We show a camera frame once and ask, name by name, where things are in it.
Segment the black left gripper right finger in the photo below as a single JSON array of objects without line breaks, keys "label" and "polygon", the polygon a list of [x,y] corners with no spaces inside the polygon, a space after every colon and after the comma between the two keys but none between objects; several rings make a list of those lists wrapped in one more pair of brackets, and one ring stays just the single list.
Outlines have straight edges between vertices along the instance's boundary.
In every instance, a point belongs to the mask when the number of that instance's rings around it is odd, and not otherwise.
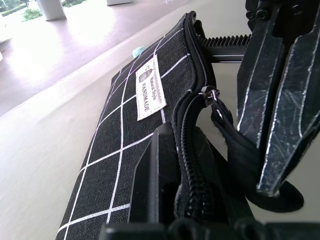
[{"label": "black left gripper right finger", "polygon": [[211,221],[237,221],[252,218],[246,197],[234,181],[228,162],[210,143],[204,132],[194,130],[194,147],[203,174],[212,192]]}]

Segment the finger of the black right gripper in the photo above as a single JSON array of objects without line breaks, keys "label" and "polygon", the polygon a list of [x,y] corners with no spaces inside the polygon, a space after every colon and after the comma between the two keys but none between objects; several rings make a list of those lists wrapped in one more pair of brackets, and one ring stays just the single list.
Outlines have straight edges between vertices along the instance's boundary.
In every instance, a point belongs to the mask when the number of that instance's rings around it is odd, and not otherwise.
[{"label": "finger of the black right gripper", "polygon": [[320,33],[299,36],[282,74],[257,191],[273,196],[320,130]]},{"label": "finger of the black right gripper", "polygon": [[237,74],[237,130],[255,148],[265,149],[280,79],[292,41],[288,6],[275,6],[258,19]]}]

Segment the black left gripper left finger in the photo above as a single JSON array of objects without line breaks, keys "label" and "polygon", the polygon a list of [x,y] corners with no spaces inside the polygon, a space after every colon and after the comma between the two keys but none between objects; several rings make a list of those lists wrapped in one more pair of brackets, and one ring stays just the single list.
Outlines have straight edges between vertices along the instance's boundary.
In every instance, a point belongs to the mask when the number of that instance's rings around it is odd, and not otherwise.
[{"label": "black left gripper left finger", "polygon": [[171,223],[181,176],[173,130],[157,127],[133,175],[129,223]]}]

